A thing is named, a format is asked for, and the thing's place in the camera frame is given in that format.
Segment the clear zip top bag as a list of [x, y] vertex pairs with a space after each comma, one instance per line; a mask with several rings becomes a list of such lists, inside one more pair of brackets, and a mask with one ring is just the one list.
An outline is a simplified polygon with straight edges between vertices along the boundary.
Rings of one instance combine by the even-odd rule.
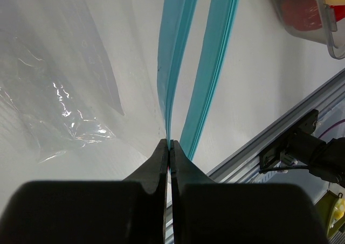
[[38, 163], [170, 141], [201, 0], [1, 0], [1, 147]]

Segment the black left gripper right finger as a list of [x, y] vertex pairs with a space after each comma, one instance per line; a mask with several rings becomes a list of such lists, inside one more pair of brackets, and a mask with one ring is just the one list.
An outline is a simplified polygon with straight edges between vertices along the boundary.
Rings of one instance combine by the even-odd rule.
[[292, 184], [216, 183], [170, 144], [175, 243], [327, 243], [305, 191]]

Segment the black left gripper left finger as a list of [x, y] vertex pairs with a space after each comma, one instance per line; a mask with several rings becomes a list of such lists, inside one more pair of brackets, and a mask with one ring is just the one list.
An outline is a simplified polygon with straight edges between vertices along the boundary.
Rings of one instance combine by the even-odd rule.
[[168, 144], [121, 181], [32, 181], [1, 216], [1, 243], [164, 243]]

